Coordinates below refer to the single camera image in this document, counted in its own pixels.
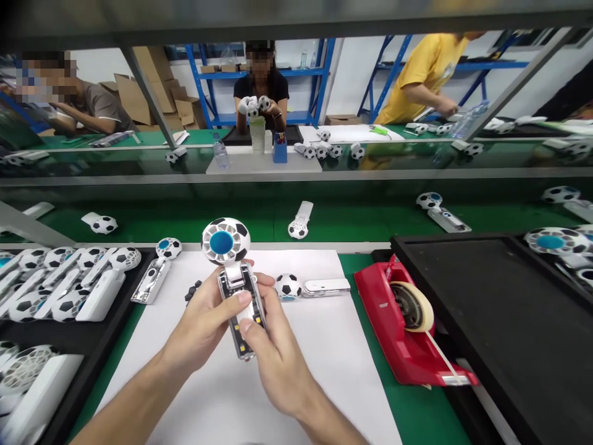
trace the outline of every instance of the water bottle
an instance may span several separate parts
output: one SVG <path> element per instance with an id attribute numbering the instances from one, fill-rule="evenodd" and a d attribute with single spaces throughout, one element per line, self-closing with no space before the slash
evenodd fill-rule
<path id="1" fill-rule="evenodd" d="M 476 122 L 480 116 L 482 116 L 488 109 L 489 101 L 484 100 L 469 110 L 454 126 L 451 130 L 450 136 L 455 139 L 462 139 L 471 129 L 474 122 Z"/>
<path id="2" fill-rule="evenodd" d="M 214 150 L 214 159 L 218 164 L 218 168 L 229 168 L 229 155 L 227 154 L 227 148 L 224 146 L 221 140 L 221 136 L 218 133 L 214 133 L 214 144 L 212 144 L 212 150 Z"/>

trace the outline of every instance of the worker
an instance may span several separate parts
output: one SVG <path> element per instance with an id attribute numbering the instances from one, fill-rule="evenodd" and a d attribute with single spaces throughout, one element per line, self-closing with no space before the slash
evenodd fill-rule
<path id="1" fill-rule="evenodd" d="M 148 440 L 186 380 L 206 364 L 227 331 L 228 320 L 251 304 L 247 291 L 221 299 L 220 271 L 216 269 L 198 288 L 164 347 L 70 445 L 141 445 Z M 274 278 L 256 275 L 268 332 L 250 319 L 241 320 L 239 326 L 257 354 L 259 377 L 271 404 L 295 418 L 315 445 L 367 445 L 313 378 L 274 290 Z"/>
<path id="2" fill-rule="evenodd" d="M 454 115 L 458 105 L 442 94 L 441 88 L 453 75 L 468 42 L 484 34 L 466 32 L 425 36 L 410 54 L 375 123 L 406 124 L 425 107 L 434 108 L 443 117 Z"/>
<path id="3" fill-rule="evenodd" d="M 103 87 L 80 80 L 76 62 L 63 51 L 29 51 L 21 55 L 23 101 L 46 98 L 57 109 L 49 124 L 57 134 L 72 136 L 82 132 L 106 135 L 127 130 L 138 131 L 118 100 Z"/>
<path id="4" fill-rule="evenodd" d="M 246 100 L 252 96 L 257 99 L 267 96 L 270 99 L 270 108 L 261 113 L 266 118 L 266 129 L 283 132 L 286 129 L 288 110 L 288 82 L 276 68 L 275 41 L 247 41 L 245 55 L 249 71 L 245 77 L 235 82 L 237 129 L 241 134 L 247 133 Z"/>

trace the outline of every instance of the black tray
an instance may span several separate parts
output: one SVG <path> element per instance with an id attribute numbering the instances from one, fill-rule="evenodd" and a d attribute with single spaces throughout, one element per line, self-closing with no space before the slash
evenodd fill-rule
<path id="1" fill-rule="evenodd" d="M 301 134 L 301 130 L 298 128 L 297 125 L 287 125 L 286 131 L 284 132 L 286 135 L 286 144 L 287 145 L 294 145 L 296 143 L 303 143 L 303 135 Z M 235 125 L 224 138 L 222 138 L 224 145 L 235 145 L 235 146 L 243 146 L 243 145 L 251 145 L 251 135 L 249 133 L 249 129 L 247 133 L 242 135 L 239 134 L 237 131 L 237 126 Z"/>
<path id="2" fill-rule="evenodd" d="M 15 323 L 9 320 L 0 322 L 0 339 L 15 342 L 21 350 L 51 344 L 63 354 L 85 356 L 44 435 L 37 442 L 38 445 L 63 444 L 68 439 L 97 377 L 130 317 L 134 305 L 130 301 L 132 292 L 138 286 L 150 261 L 156 256 L 153 248 L 138 250 L 142 254 L 142 260 L 138 267 L 125 273 L 124 284 L 105 320 L 99 323 L 59 323 L 53 320 L 33 323 Z"/>
<path id="3" fill-rule="evenodd" d="M 503 234 L 392 238 L 392 249 L 523 445 L 593 443 L 585 292 Z"/>

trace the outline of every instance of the gray shirt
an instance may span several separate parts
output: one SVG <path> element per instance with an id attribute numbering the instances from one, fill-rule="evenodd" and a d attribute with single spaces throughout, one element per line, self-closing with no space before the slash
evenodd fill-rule
<path id="1" fill-rule="evenodd" d="M 82 85 L 85 92 L 85 105 L 80 107 L 73 104 L 77 110 L 93 117 L 98 117 L 99 119 L 111 119 L 115 121 L 115 132 L 138 131 L 138 127 L 124 110 L 124 107 L 105 88 L 94 83 L 85 82 L 84 80 L 82 80 Z"/>

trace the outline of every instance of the white paper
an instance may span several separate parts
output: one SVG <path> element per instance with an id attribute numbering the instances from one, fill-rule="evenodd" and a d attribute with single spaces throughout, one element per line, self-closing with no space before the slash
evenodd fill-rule
<path id="1" fill-rule="evenodd" d="M 387 130 L 387 135 L 380 135 L 372 132 L 368 125 L 322 125 L 321 130 L 329 130 L 331 136 L 329 138 L 330 144 L 337 143 L 354 143 L 354 142 L 392 142 L 405 140 L 399 134 L 381 126 L 379 127 Z M 299 127 L 301 135 L 303 136 L 303 143 L 310 145 L 311 142 L 319 141 L 317 130 L 315 127 Z"/>
<path id="2" fill-rule="evenodd" d="M 255 271 L 293 273 L 302 280 L 344 278 L 335 250 L 251 251 Z M 165 344 L 185 309 L 184 295 L 214 269 L 201 252 L 182 252 L 153 305 L 144 310 L 101 401 L 121 387 Z M 401 444 L 352 298 L 345 294 L 283 304 L 309 368 L 334 404 L 373 445 Z M 276 411 L 257 360 L 241 362 L 229 332 L 155 428 L 148 444 L 266 445 L 309 443 L 300 425 Z"/>

